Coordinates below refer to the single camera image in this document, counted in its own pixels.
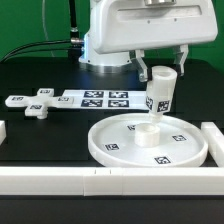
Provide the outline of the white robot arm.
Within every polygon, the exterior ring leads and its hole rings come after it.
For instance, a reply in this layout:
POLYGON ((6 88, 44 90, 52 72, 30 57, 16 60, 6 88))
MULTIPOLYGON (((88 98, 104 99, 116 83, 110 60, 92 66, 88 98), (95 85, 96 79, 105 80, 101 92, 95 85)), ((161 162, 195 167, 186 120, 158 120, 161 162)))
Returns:
POLYGON ((212 0, 90 0, 90 29, 80 63, 100 73, 117 73, 135 63, 142 82, 151 77, 146 50, 172 47, 179 74, 188 47, 213 41, 218 33, 212 0))

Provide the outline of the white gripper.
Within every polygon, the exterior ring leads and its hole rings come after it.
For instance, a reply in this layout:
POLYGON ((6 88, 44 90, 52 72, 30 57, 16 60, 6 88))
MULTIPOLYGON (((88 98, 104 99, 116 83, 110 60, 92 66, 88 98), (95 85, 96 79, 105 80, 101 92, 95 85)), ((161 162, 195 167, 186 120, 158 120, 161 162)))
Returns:
POLYGON ((159 5, 148 5, 145 0, 101 0, 91 10, 94 50, 100 54, 130 51, 140 82, 151 76, 143 50, 175 46, 174 64, 183 76, 187 44, 210 42, 217 34, 211 0, 175 0, 159 5))

